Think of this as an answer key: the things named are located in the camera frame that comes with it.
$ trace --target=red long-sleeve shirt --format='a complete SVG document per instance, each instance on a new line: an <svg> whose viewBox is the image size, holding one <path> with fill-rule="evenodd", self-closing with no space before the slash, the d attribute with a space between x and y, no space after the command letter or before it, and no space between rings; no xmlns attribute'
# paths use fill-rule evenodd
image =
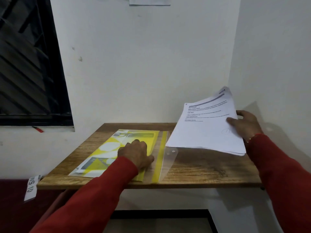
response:
<svg viewBox="0 0 311 233"><path fill-rule="evenodd" d="M284 233L310 233L311 174L265 135L251 139L247 153L259 170ZM117 158L31 233L101 233L121 192L137 174L130 160Z"/></svg>

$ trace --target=wooden table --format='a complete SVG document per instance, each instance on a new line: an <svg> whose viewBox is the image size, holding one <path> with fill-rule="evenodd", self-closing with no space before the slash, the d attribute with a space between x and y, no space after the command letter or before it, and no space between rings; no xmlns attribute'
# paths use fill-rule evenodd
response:
<svg viewBox="0 0 311 233"><path fill-rule="evenodd" d="M78 189L91 178L68 176L118 129L172 132L176 123L106 123L65 158L37 185L38 189ZM167 176L158 184L131 182L128 189L261 187L258 171L245 156L206 149L178 149Z"/></svg>

